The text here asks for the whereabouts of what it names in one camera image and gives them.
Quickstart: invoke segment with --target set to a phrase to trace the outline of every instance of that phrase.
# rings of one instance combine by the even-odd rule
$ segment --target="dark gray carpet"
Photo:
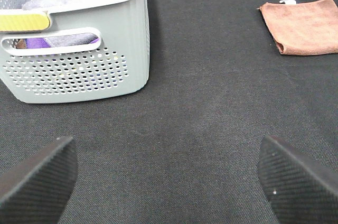
[[[79,179],[61,224],[276,224],[260,140],[337,170],[338,55],[280,55],[256,10],[267,1],[279,0],[148,0],[151,77],[132,95],[28,105],[0,84],[0,172],[74,135]]]

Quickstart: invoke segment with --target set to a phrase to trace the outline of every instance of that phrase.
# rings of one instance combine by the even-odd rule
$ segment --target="laundry basket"
[[[147,0],[106,0],[24,11],[0,0],[0,77],[27,103],[59,103],[136,92],[149,76]],[[99,41],[17,49],[20,39],[93,33]]]

